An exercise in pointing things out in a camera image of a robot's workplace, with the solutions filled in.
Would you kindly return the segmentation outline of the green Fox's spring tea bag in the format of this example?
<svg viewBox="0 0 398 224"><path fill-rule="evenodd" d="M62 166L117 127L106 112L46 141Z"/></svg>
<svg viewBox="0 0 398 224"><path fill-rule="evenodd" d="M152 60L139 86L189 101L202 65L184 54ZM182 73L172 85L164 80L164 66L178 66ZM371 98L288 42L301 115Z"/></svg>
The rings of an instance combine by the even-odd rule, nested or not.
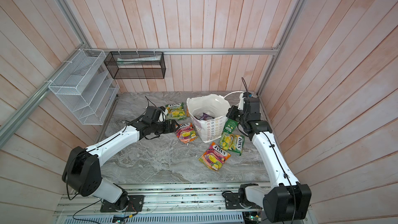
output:
<svg viewBox="0 0 398 224"><path fill-rule="evenodd" d="M166 117L168 120L183 120L187 117L183 102L167 104L165 108L167 110Z"/></svg>

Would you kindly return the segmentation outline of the purple Fox's berries candy bag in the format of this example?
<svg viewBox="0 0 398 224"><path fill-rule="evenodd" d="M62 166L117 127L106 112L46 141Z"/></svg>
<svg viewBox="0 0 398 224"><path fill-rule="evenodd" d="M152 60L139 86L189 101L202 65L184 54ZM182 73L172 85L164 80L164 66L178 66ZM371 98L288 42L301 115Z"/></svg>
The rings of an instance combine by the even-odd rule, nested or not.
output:
<svg viewBox="0 0 398 224"><path fill-rule="evenodd" d="M198 120L201 120L201 121L207 121L207 120L212 120L212 119L214 119L214 117L209 114L206 114L206 113L203 113L201 116L198 117Z"/></svg>

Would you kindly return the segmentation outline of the white printed paper bag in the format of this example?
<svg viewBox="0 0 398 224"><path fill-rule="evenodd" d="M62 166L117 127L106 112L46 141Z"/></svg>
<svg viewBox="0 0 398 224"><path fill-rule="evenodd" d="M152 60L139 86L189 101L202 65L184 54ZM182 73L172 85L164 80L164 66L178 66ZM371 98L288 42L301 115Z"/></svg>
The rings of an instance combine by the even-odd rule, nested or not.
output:
<svg viewBox="0 0 398 224"><path fill-rule="evenodd" d="M196 128L197 134L204 143L215 141L222 135L224 125L227 121L227 113L231 107L227 96L235 93L241 94L243 91L235 91L221 96L217 94L209 94L206 96L199 96L187 98L187 107L192 119L192 123ZM212 120L201 121L198 117L203 113L214 117Z"/></svg>

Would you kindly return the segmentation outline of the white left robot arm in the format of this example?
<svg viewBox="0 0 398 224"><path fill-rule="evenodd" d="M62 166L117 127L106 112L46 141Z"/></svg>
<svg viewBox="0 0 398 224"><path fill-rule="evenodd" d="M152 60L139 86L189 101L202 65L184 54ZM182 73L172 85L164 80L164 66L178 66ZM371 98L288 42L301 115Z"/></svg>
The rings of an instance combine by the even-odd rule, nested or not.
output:
<svg viewBox="0 0 398 224"><path fill-rule="evenodd" d="M143 114L128 122L125 127L103 141L82 148L74 148L68 157L62 180L83 197L94 196L111 204L117 212L128 209L128 193L120 186L103 179L101 166L112 156L142 139L159 138L162 134L176 132L180 125L167 120L164 107L148 106Z"/></svg>

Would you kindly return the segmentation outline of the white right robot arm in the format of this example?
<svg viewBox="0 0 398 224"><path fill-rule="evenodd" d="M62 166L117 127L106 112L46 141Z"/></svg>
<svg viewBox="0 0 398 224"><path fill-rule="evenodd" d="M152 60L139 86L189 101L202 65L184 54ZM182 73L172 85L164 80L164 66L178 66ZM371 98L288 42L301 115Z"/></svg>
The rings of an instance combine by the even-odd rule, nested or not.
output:
<svg viewBox="0 0 398 224"><path fill-rule="evenodd" d="M261 120L260 100L244 92L238 106L233 105L227 117L237 121L259 152L271 184L265 191L258 184L243 184L239 201L244 207L259 206L271 223L294 222L306 217L312 192L299 182L288 167L278 148L273 131L266 120Z"/></svg>

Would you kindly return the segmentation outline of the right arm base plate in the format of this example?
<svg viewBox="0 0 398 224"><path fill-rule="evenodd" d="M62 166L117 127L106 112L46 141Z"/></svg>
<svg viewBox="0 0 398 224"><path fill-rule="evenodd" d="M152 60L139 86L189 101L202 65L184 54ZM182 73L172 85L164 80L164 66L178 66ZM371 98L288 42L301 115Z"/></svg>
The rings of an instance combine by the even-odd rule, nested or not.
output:
<svg viewBox="0 0 398 224"><path fill-rule="evenodd" d="M221 194L224 198L226 209L261 209L262 207L254 203L244 203L239 193L224 191Z"/></svg>

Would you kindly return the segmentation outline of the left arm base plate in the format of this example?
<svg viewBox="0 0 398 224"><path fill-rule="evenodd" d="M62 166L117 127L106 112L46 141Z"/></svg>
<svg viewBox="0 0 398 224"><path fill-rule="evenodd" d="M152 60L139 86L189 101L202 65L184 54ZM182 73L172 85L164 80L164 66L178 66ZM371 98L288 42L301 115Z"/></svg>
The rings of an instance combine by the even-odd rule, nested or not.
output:
<svg viewBox="0 0 398 224"><path fill-rule="evenodd" d="M144 199L144 195L122 195L121 199L115 203L103 200L100 212L141 212L143 209Z"/></svg>

